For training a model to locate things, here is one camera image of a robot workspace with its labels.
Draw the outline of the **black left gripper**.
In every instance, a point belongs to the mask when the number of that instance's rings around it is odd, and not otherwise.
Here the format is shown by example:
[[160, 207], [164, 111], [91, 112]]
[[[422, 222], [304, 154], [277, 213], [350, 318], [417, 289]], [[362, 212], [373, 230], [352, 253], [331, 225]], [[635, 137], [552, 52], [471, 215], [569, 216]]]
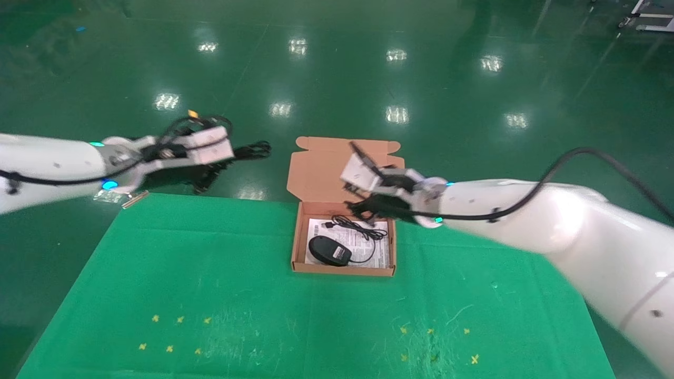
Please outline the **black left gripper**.
[[178, 166], [153, 173], [153, 187], [188, 184], [193, 186], [193, 194], [204, 194], [219, 177], [219, 172], [236, 163], [237, 158], [212, 163], [212, 165]]

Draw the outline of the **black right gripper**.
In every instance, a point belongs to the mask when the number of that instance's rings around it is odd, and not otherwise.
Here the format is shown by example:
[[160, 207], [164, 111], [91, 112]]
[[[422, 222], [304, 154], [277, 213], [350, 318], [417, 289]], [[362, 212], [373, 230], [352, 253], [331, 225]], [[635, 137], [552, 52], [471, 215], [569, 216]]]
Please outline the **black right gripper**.
[[371, 192], [360, 202], [345, 202], [346, 209], [362, 222], [375, 222], [377, 218], [414, 219], [409, 202], [391, 194]]

